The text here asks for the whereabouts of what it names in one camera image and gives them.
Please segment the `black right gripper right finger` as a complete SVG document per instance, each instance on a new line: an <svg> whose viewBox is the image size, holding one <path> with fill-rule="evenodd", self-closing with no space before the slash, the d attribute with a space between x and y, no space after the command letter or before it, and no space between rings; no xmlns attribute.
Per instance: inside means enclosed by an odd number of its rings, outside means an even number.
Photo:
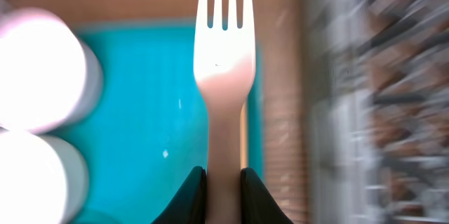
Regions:
<svg viewBox="0 0 449 224"><path fill-rule="evenodd" d="M293 224L252 168L241 170L241 223Z"/></svg>

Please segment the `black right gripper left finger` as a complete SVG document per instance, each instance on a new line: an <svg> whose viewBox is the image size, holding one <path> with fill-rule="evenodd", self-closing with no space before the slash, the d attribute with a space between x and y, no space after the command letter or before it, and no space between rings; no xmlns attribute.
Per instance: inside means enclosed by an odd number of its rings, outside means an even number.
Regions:
<svg viewBox="0 0 449 224"><path fill-rule="evenodd" d="M153 224L204 224L206 220L206 170L195 166L168 206Z"/></svg>

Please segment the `white plastic fork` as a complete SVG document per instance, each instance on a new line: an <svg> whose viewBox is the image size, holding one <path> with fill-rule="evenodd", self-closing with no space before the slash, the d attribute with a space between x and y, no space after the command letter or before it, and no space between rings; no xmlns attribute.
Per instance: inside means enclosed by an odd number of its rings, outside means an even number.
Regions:
<svg viewBox="0 0 449 224"><path fill-rule="evenodd" d="M207 224L241 221L241 110L256 72L253 0L243 0L243 24L236 0L229 0L227 27L222 0L198 0L194 36L194 78L208 112Z"/></svg>

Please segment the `pink bowl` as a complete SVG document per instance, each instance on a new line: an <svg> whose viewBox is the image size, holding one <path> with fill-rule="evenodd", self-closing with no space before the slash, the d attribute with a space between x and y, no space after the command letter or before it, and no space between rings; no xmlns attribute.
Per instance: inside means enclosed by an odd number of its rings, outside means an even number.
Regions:
<svg viewBox="0 0 449 224"><path fill-rule="evenodd" d="M102 66L57 15L41 8L1 14L1 127L46 133L98 105Z"/></svg>

